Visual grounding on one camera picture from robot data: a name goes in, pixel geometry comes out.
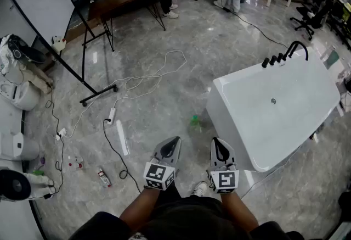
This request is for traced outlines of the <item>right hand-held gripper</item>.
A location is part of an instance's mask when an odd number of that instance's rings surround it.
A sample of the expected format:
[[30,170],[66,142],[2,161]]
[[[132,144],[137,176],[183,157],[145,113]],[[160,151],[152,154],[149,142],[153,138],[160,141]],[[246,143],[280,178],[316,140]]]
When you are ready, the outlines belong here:
[[[235,151],[223,139],[213,137],[211,141],[210,164],[207,177],[216,194],[233,193],[239,185],[239,170],[236,169]],[[217,166],[219,163],[230,163]]]

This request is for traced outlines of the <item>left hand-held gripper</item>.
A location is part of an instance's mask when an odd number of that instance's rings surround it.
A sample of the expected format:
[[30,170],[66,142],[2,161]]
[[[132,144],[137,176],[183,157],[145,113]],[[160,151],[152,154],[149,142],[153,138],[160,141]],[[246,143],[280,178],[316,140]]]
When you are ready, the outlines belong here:
[[165,191],[175,180],[181,143],[180,137],[171,137],[156,146],[143,174],[148,187]]

